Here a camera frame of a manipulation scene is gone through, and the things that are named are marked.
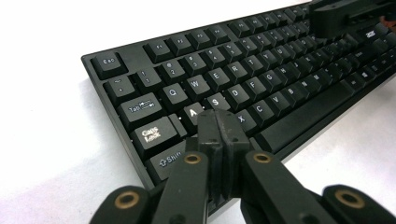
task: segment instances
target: white surface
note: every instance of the white surface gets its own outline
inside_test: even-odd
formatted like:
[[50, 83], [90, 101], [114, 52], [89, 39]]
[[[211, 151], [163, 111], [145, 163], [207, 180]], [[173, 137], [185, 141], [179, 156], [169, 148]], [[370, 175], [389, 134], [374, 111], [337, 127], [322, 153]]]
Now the white surface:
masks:
[[[303, 1], [7, 1], [0, 9], [0, 223], [87, 223], [141, 186], [83, 54]], [[287, 162], [309, 189], [347, 184], [396, 214], [396, 80]], [[241, 223], [239, 203], [210, 223]]]

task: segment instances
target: brass ring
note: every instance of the brass ring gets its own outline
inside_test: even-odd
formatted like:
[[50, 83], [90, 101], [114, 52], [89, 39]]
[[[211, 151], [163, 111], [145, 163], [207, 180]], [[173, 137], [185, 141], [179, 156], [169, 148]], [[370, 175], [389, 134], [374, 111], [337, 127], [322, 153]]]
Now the brass ring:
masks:
[[201, 161], [201, 157], [195, 154], [190, 154], [184, 157], [184, 162], [188, 164], [196, 164]]
[[117, 198], [114, 204], [119, 209], [127, 209], [135, 206], [139, 202], [139, 195], [134, 191], [125, 191], [121, 193]]
[[353, 207], [353, 208], [363, 208], [364, 207], [364, 200], [363, 198], [349, 189], [339, 189], [335, 193], [335, 198], [338, 199], [341, 203]]
[[268, 162], [270, 162], [272, 160], [271, 157], [267, 156], [264, 153], [256, 153], [256, 154], [254, 154], [253, 159], [255, 161], [257, 161], [257, 162], [260, 162], [260, 163], [268, 163]]

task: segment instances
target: black mechanical arm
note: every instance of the black mechanical arm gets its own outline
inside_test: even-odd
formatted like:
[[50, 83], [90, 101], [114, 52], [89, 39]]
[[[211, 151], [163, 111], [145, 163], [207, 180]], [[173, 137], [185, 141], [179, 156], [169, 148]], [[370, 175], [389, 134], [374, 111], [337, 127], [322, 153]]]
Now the black mechanical arm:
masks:
[[166, 184], [152, 191], [123, 187], [101, 204], [91, 224], [206, 223], [207, 202], [241, 198], [247, 223], [396, 223], [363, 192], [331, 186], [320, 197], [305, 189], [271, 153], [250, 148], [235, 116], [206, 110], [198, 137], [188, 138]]

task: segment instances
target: keyboard frame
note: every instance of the keyboard frame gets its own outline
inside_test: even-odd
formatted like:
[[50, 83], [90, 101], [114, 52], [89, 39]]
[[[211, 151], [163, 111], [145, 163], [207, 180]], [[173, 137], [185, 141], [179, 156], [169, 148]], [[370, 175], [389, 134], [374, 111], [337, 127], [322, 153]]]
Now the keyboard frame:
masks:
[[[189, 29], [189, 30], [185, 30], [182, 32], [177, 32], [177, 33], [173, 33], [170, 35], [163, 35], [163, 36], [159, 36], [159, 37], [154, 37], [148, 40], [144, 40], [144, 41], [140, 41], [140, 42], [136, 42], [136, 43], [132, 43], [132, 44], [128, 44], [128, 45], [124, 45], [124, 46], [119, 46], [113, 49], [105, 49], [105, 50], [101, 50], [101, 51], [97, 51], [95, 53], [91, 53], [91, 54], [87, 54], [81, 57], [81, 60], [86, 68], [86, 71], [92, 81], [93, 86], [96, 89], [97, 94], [99, 95], [99, 98], [111, 120], [111, 122], [113, 123], [114, 128], [116, 129], [117, 134], [119, 135], [119, 138], [131, 160], [131, 162], [134, 165], [134, 168], [136, 169], [140, 179], [142, 180], [142, 183], [145, 187], [145, 189], [153, 189], [155, 187], [154, 183], [151, 180], [151, 177], [149, 176], [149, 173], [147, 172], [146, 166], [144, 165], [144, 162], [140, 159], [136, 149], [134, 148], [134, 145], [129, 137], [129, 134], [127, 133], [127, 131], [125, 130], [125, 128], [122, 125], [122, 122], [119, 118], [119, 115], [116, 111], [116, 108], [113, 106], [113, 104], [111, 103], [109, 97], [107, 96], [106, 90], [104, 88], [104, 84], [107, 82], [107, 79], [105, 80], [101, 80], [97, 74], [96, 71], [92, 65], [92, 59], [96, 56], [96, 54], [101, 53], [101, 52], [105, 52], [108, 50], [113, 50], [114, 52], [117, 52], [120, 57], [122, 58], [124, 64], [126, 65], [126, 67], [128, 68], [128, 73], [126, 74], [122, 74], [121, 76], [131, 76], [132, 74], [135, 74], [136, 71], [143, 69], [143, 68], [148, 68], [148, 67], [158, 67], [161, 63], [153, 63], [150, 59], [150, 57], [147, 55], [147, 53], [145, 52], [143, 46], [145, 46], [147, 43], [149, 43], [152, 40], [156, 40], [156, 39], [161, 39], [161, 40], [165, 40], [168, 39], [169, 37], [173, 36], [173, 35], [186, 35], [189, 32], [196, 30], [196, 29], [206, 29], [212, 25], [217, 25], [220, 24], [221, 27], [225, 30], [227, 29], [228, 31], [226, 31], [226, 33], [229, 34], [230, 37], [230, 41], [226, 42], [226, 43], [233, 43], [237, 40], [239, 40], [240, 38], [238, 38], [236, 35], [233, 34], [233, 32], [231, 31], [231, 29], [227, 26], [227, 24], [233, 22], [233, 21], [237, 21], [237, 20], [241, 20], [241, 19], [246, 19], [252, 16], [258, 16], [261, 15], [263, 13], [269, 13], [269, 12], [273, 12], [273, 11], [277, 11], [277, 10], [281, 10], [281, 9], [286, 9], [289, 7], [296, 7], [296, 6], [302, 6], [302, 5], [306, 5], [306, 3], [302, 3], [302, 4], [297, 4], [297, 5], [293, 5], [293, 6], [288, 6], [288, 7], [282, 7], [282, 8], [278, 8], [276, 10], [269, 10], [269, 11], [264, 11], [262, 13], [258, 13], [258, 14], [253, 14], [253, 15], [248, 15], [246, 17], [241, 17], [241, 18], [236, 18], [234, 20], [228, 20], [228, 21], [222, 21], [222, 22], [217, 22], [217, 23], [212, 23], [206, 26], [201, 26], [201, 27], [196, 27], [193, 29]], [[214, 48], [214, 47], [219, 47], [221, 45], [224, 45], [225, 43], [222, 43], [220, 45], [216, 45], [216, 46], [212, 46], [209, 47], [210, 48]], [[201, 50], [197, 50], [193, 53], [200, 53], [202, 51], [204, 51], [206, 49], [201, 49]], [[134, 53], [134, 55], [138, 55], [138, 57], [136, 58], [132, 58], [132, 57], [127, 57], [126, 55], [130, 55], [131, 52]], [[179, 60], [183, 57], [185, 57], [186, 55], [189, 54], [185, 54], [185, 55], [181, 55], [178, 57], [175, 57], [171, 60]], [[367, 95], [369, 92], [371, 92], [373, 89], [375, 89], [377, 86], [383, 84], [387, 79], [390, 79], [390, 77], [392, 77], [392, 75], [396, 73], [396, 68], [395, 67], [391, 67], [387, 72], [385, 72], [383, 75], [377, 77], [376, 79], [374, 79], [373, 82], [371, 82], [370, 84], [368, 84], [365, 88], [363, 88], [361, 91], [359, 91], [358, 93], [356, 93], [355, 95], [353, 95], [350, 99], [348, 99], [345, 103], [343, 103], [341, 106], [339, 106], [338, 108], [336, 108], [332, 113], [330, 113], [325, 119], [322, 119], [320, 122], [318, 122], [317, 124], [315, 124], [314, 126], [312, 126], [311, 128], [309, 128], [305, 133], [303, 133], [302, 135], [300, 135], [299, 137], [297, 137], [296, 139], [294, 139], [292, 142], [290, 142], [288, 145], [286, 145], [282, 150], [280, 150], [278, 153], [276, 153], [276, 156], [283, 160], [285, 159], [287, 156], [289, 156], [290, 153], [292, 153], [293, 151], [299, 149], [299, 147], [301, 147], [303, 144], [305, 143], [309, 143], [310, 140], [312, 140], [312, 137], [314, 137], [314, 135], [320, 133], [321, 131], [323, 131], [326, 126], [330, 125], [335, 119], [339, 118], [341, 115], [343, 115], [350, 107], [352, 107], [354, 104], [356, 104], [361, 98], [363, 98], [365, 95]]]

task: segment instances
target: computer keyboard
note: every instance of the computer keyboard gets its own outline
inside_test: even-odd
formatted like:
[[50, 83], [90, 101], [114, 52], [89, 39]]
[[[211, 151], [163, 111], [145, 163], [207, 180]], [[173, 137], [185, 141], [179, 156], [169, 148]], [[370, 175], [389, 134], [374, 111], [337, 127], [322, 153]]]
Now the computer keyboard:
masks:
[[323, 39], [308, 16], [301, 4], [82, 57], [147, 189], [206, 109], [234, 112], [254, 149], [284, 159], [395, 73], [382, 24]]

